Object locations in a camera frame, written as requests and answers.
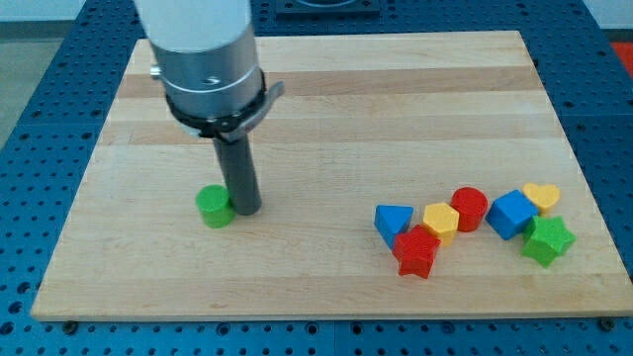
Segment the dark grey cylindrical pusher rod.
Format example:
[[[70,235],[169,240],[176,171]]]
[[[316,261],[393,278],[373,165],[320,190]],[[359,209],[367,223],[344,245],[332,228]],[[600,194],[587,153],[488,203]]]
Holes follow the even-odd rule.
[[[248,137],[231,142],[214,138],[213,143],[235,212],[254,215],[262,201]]]

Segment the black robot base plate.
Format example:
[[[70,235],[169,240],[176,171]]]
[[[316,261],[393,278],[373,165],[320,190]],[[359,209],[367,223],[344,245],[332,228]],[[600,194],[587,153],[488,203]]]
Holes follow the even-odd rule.
[[[378,15],[378,0],[274,0],[277,16]]]

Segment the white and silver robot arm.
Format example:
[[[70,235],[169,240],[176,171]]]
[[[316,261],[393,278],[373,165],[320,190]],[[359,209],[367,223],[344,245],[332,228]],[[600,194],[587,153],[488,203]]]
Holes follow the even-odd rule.
[[[248,0],[135,0],[172,115],[213,141],[234,210],[261,207],[248,137],[235,131],[263,105]]]

